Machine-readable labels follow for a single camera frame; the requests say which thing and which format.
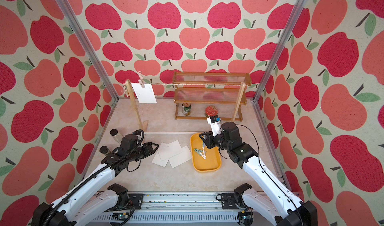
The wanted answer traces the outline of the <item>white clothespin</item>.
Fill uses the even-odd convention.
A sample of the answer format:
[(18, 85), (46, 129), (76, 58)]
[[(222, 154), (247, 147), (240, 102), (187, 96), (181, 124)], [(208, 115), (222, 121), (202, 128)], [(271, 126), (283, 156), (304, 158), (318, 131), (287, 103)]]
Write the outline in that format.
[(201, 150), (201, 156), (203, 157), (203, 159), (206, 159), (206, 151), (205, 151), (205, 149)]

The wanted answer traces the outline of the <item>white postcard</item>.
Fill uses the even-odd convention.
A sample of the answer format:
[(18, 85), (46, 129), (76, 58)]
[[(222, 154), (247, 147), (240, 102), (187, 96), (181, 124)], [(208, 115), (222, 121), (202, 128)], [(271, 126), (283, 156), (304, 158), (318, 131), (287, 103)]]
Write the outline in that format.
[(169, 144), (161, 143), (160, 147), (158, 148), (158, 152), (160, 159), (164, 161), (181, 153), (182, 147), (178, 140), (173, 141)]
[(185, 146), (181, 148), (181, 152), (175, 156), (172, 156), (169, 158), (169, 162), (171, 164), (171, 167), (174, 169), (181, 164), (186, 163), (187, 161), (192, 159), (191, 150), (188, 146)]
[(169, 159), (162, 160), (160, 154), (157, 152), (152, 160), (152, 163), (161, 167), (166, 167)]
[(131, 83), (140, 104), (156, 104), (157, 100), (152, 84)]

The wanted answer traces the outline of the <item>teal clothespin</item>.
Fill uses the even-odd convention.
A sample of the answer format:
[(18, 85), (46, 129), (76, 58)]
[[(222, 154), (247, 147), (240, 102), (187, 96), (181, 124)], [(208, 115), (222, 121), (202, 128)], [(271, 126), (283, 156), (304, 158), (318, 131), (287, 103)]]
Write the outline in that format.
[(194, 149), (194, 151), (201, 156), (201, 150), (200, 149)]

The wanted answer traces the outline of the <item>pink clothespin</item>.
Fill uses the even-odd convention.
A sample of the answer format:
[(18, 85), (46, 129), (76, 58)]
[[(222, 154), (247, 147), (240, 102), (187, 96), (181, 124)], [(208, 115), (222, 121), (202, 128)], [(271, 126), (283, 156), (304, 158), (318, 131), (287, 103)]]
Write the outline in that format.
[(138, 82), (139, 82), (139, 84), (141, 85), (141, 87), (144, 88), (144, 87), (145, 87), (145, 81), (144, 81), (142, 72), (141, 72), (141, 71), (138, 71), (138, 74), (139, 74)]

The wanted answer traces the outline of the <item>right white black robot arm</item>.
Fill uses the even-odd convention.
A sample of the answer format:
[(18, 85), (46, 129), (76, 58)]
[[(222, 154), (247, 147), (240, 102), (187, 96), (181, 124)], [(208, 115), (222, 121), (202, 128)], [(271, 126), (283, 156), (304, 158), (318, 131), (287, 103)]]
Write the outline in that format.
[(259, 153), (243, 142), (239, 125), (233, 122), (212, 123), (211, 129), (199, 135), (206, 147), (226, 150), (229, 158), (250, 175), (267, 195), (264, 198), (249, 184), (243, 184), (234, 191), (240, 208), (255, 210), (274, 226), (318, 225), (315, 205), (302, 201), (275, 177)]

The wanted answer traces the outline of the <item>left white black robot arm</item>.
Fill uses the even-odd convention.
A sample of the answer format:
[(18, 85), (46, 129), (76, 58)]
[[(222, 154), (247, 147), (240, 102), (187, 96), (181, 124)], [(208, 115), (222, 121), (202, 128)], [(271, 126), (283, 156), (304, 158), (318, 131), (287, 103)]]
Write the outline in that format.
[(77, 186), (50, 204), (40, 204), (33, 213), (31, 224), (85, 226), (101, 213), (127, 211), (120, 225), (125, 224), (136, 210), (125, 187), (113, 184), (95, 199), (92, 197), (123, 170), (128, 170), (131, 162), (140, 163), (157, 152), (159, 144), (145, 143), (144, 137), (143, 130), (125, 135), (120, 146), (108, 153), (100, 165)]

